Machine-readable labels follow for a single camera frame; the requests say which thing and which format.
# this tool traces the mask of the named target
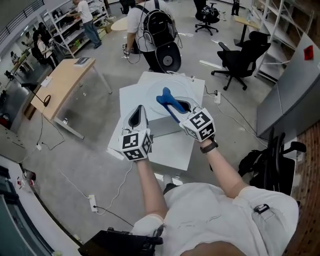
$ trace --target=railing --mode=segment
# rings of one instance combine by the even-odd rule
[[[0,44],[9,36],[10,33],[28,16],[30,16],[35,10],[44,6],[43,0],[36,0],[30,4],[27,8],[22,10],[13,20],[11,20],[8,25],[0,32]]]

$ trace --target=black and white marker cube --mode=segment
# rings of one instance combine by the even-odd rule
[[[119,148],[129,161],[137,161],[148,157],[151,149],[150,129],[129,133],[119,137]]]
[[[214,119],[209,112],[203,108],[200,112],[190,115],[190,117],[182,123],[187,135],[202,142],[216,132]]]

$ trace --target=blue jeans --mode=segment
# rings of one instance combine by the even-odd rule
[[[100,45],[101,40],[99,38],[99,34],[94,25],[94,22],[91,20],[89,22],[83,23],[83,27],[85,34],[91,40],[91,42],[94,43],[94,46],[97,47],[98,45]]]

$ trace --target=chair armrest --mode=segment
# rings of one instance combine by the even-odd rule
[[[224,51],[230,52],[230,49],[223,42],[219,42],[219,45]]]

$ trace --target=chair base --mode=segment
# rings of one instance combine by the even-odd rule
[[[228,70],[226,70],[226,71],[224,71],[224,70],[214,70],[214,71],[211,72],[211,75],[214,76],[215,73],[225,74],[227,77],[230,76],[228,84],[225,87],[223,87],[223,89],[225,91],[229,88],[229,85],[230,85],[230,82],[231,82],[232,78],[237,79],[240,82],[240,84],[242,84],[242,90],[245,91],[248,88],[247,85],[245,84],[245,82],[242,81],[242,79],[240,77],[231,75],[231,72],[228,71]]]
[[[204,24],[196,24],[195,27],[196,28],[199,27],[199,28],[197,28],[195,30],[195,32],[198,32],[198,30],[206,29],[206,30],[209,31],[211,36],[213,35],[211,30],[215,30],[215,31],[219,32],[218,29],[216,29],[215,27],[210,26],[210,23],[208,23],[208,22],[205,22]]]

